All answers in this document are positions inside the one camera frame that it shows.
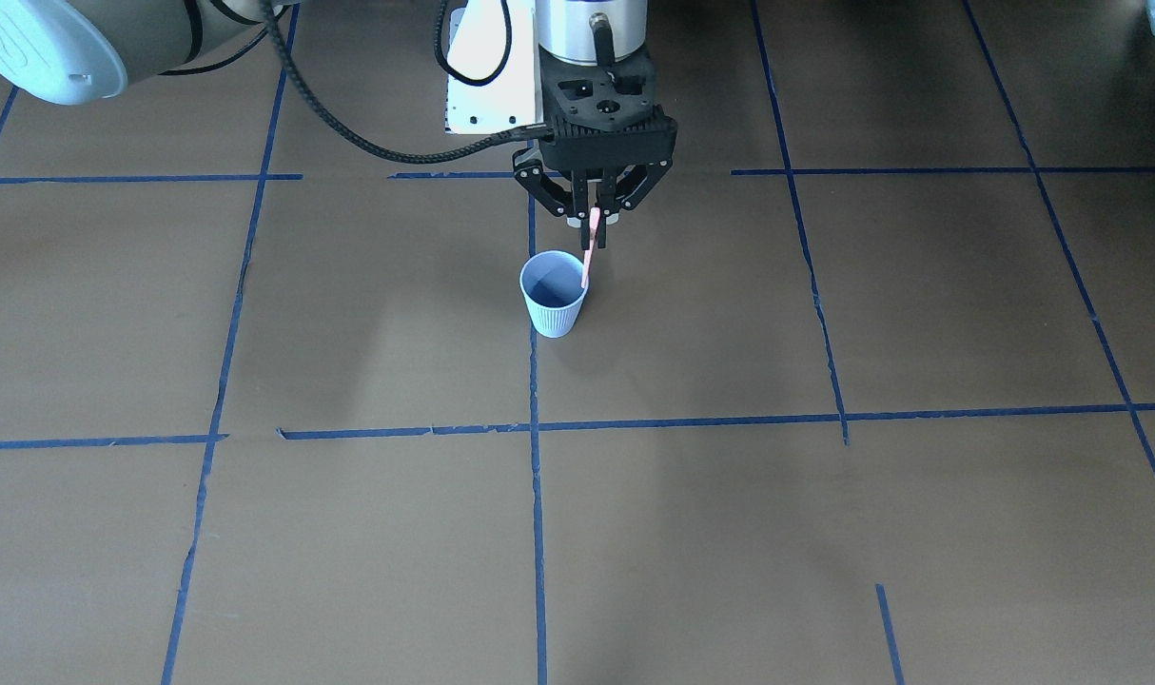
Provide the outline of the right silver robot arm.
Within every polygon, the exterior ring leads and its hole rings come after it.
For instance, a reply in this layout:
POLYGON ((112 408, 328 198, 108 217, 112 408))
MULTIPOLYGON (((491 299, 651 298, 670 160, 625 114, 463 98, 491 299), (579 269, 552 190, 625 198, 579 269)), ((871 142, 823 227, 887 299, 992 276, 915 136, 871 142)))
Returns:
POLYGON ((446 77, 444 131, 470 142, 400 152, 325 107, 296 66, 290 1, 0 1, 0 75, 61 106, 105 100, 164 75, 221 69, 201 58, 239 35, 267 40, 326 126, 378 159, 432 166, 524 143, 512 174, 590 248, 672 169, 677 124, 656 102, 644 1, 439 1, 431 51, 446 77))

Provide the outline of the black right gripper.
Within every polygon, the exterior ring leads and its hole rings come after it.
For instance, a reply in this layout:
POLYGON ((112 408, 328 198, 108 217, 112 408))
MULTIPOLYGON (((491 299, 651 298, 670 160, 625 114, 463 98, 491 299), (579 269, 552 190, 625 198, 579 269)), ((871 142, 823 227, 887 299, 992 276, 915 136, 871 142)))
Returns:
POLYGON ((638 49, 605 70, 541 50, 546 136, 514 155, 514 178, 542 206, 564 206, 566 225, 608 244, 621 206, 638 206, 673 167, 677 122, 655 100, 656 65, 638 49))

